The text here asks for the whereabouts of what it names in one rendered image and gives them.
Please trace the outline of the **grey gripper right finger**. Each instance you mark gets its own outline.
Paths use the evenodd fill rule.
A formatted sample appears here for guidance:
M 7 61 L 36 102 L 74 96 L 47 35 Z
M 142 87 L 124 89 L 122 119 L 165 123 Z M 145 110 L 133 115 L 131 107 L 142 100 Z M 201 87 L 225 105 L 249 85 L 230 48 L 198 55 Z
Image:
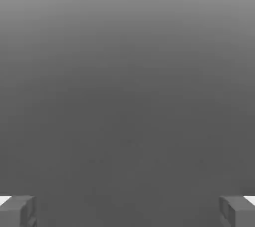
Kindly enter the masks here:
M 255 196 L 220 196 L 222 227 L 255 227 Z

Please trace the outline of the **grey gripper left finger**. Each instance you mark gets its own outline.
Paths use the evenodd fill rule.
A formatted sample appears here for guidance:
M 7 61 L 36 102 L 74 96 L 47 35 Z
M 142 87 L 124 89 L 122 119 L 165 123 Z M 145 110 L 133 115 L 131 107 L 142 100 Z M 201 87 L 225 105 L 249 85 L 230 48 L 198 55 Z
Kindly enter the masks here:
M 37 227 L 36 197 L 0 196 L 0 227 Z

